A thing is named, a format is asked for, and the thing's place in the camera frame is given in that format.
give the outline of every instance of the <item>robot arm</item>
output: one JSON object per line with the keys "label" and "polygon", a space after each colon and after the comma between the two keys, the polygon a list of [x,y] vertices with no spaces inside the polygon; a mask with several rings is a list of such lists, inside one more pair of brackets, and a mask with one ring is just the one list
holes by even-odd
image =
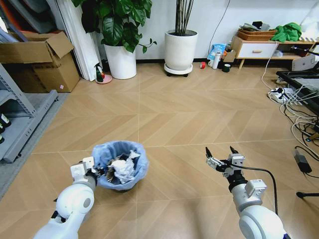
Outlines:
{"label": "robot arm", "polygon": [[267,189],[261,179],[247,181],[242,173],[245,157],[232,147],[226,160],[218,160],[206,148],[206,163],[222,172],[229,182],[236,210],[240,217],[239,228],[247,239],[289,239],[280,218],[273,211],[261,206],[261,196]]}
{"label": "robot arm", "polygon": [[94,158],[84,158],[71,166],[73,184],[56,200],[56,210],[34,239],[78,239],[78,230],[94,204],[96,170]]}

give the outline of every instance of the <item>wooden floor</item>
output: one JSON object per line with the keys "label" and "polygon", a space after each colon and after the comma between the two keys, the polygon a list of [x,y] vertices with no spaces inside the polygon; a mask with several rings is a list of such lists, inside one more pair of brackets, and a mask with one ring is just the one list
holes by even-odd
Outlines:
{"label": "wooden floor", "polygon": [[[277,70],[265,76],[272,86]],[[225,159],[229,145],[246,156],[246,166],[273,172],[279,214],[291,237],[318,238],[319,198],[301,200],[295,193],[319,191],[319,179],[299,171],[291,124],[266,98],[263,71],[223,73],[195,63],[184,78],[167,77],[161,64],[143,64],[129,80],[80,81],[1,200],[0,238],[32,238],[72,183],[70,165],[110,140],[142,143],[149,171],[126,193],[97,188],[80,239],[243,238],[227,180],[205,163],[205,146]],[[319,162],[307,159],[319,175]],[[266,182],[264,206],[273,210],[269,176],[245,176]]]}

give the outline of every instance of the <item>wicker basket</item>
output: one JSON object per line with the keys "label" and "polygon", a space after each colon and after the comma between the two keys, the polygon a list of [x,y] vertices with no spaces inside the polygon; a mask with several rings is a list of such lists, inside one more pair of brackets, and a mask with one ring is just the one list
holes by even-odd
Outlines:
{"label": "wicker basket", "polygon": [[242,29],[238,29],[238,31],[241,31],[247,35],[254,35],[254,36],[273,36],[276,34],[277,30],[269,30],[269,31],[245,31]]}
{"label": "wicker basket", "polygon": [[274,35],[248,35],[238,31],[237,36],[246,41],[269,41]]}

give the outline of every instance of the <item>tape roll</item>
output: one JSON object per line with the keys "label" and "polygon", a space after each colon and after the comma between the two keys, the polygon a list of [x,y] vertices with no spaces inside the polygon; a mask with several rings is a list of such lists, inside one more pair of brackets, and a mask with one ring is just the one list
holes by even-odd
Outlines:
{"label": "tape roll", "polygon": [[205,63],[204,61],[202,61],[202,62],[200,63],[200,68],[201,68],[201,69],[204,69],[205,66],[206,66],[206,63]]}

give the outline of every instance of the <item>cup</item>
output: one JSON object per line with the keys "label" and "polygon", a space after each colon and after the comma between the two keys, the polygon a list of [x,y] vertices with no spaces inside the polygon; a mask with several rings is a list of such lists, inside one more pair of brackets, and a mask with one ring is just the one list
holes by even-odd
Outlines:
{"label": "cup", "polygon": [[230,65],[229,64],[224,64],[224,67],[222,69],[223,72],[229,72],[230,71]]}

